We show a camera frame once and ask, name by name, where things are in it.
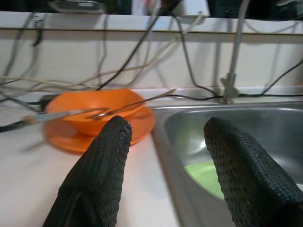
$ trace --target wall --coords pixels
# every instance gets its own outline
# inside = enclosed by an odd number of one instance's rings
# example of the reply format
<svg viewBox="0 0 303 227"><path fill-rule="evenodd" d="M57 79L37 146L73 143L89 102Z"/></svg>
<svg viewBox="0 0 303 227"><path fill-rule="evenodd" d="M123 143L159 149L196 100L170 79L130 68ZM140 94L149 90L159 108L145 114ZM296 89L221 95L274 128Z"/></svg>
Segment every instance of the wall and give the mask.
<svg viewBox="0 0 303 227"><path fill-rule="evenodd" d="M17 30L0 30L0 73L8 62ZM132 51L142 32L108 32L108 57L102 71L119 68ZM151 55L177 33L154 32ZM27 30L11 76L17 77L31 59L36 32ZM77 82L96 74L102 55L102 31L45 31L39 48L38 67L33 77ZM190 33L187 46L196 80L203 86L221 85L219 79L229 69L233 34ZM237 67L237 86L263 86L295 65L303 54L301 35L244 35ZM130 65L143 62L146 43ZM303 84L303 67L294 70L280 85ZM121 74L114 85L128 84L136 72ZM182 46L177 45L156 64L145 69L131 85L135 88L192 87Z"/></svg>

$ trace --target green object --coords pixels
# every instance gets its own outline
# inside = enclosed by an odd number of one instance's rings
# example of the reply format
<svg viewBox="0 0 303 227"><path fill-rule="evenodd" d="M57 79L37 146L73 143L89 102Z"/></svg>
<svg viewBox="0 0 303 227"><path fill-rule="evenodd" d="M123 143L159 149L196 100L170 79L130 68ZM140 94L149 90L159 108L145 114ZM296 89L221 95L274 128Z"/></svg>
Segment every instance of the green object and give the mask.
<svg viewBox="0 0 303 227"><path fill-rule="evenodd" d="M213 161L194 163L184 167L191 178L213 196L224 200Z"/></svg>

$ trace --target faucet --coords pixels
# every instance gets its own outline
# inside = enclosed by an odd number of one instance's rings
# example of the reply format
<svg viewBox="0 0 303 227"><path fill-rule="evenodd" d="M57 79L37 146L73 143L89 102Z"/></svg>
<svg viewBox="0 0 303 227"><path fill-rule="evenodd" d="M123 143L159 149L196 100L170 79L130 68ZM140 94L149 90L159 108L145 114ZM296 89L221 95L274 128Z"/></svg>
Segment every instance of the faucet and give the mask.
<svg viewBox="0 0 303 227"><path fill-rule="evenodd" d="M246 12L248 9L248 5L250 4L250 0L243 0L241 3L240 11L239 11L239 19L238 19L238 27L237 33L233 45L232 51L232 59L230 70L227 73L226 78L221 78L221 82L224 85L224 95L223 95L223 102L224 103L231 103L232 99L237 98L239 96L238 90L234 87L235 79L236 79L236 65L239 55L239 48L242 41L242 31L244 20L246 16Z"/></svg>

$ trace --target white countertop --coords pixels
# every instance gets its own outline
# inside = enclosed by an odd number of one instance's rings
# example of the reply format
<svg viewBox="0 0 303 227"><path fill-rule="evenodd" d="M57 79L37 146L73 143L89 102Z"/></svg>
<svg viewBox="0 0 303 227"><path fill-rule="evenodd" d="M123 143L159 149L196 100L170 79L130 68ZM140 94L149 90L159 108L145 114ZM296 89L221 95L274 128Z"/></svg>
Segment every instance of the white countertop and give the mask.
<svg viewBox="0 0 303 227"><path fill-rule="evenodd" d="M302 98L250 98L238 99L237 102L291 100ZM150 105L211 103L163 99ZM28 114L30 112L22 107L0 105L0 125L15 122ZM0 226L41 227L60 185L80 155L62 152L47 144L42 125L1 133L0 145ZM117 227L178 226L178 218L149 135L130 148Z"/></svg>

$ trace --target sink basin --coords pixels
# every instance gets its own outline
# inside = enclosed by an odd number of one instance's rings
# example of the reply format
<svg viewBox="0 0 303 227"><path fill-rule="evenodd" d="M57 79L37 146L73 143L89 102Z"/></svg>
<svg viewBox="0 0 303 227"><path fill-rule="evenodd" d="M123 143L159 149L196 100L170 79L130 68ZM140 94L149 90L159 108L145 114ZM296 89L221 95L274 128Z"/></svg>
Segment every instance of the sink basin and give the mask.
<svg viewBox="0 0 303 227"><path fill-rule="evenodd" d="M213 116L254 136L297 184L303 184L303 102L167 106L154 112L158 157L184 227L235 227L225 201L185 171L190 164L212 160L203 127Z"/></svg>

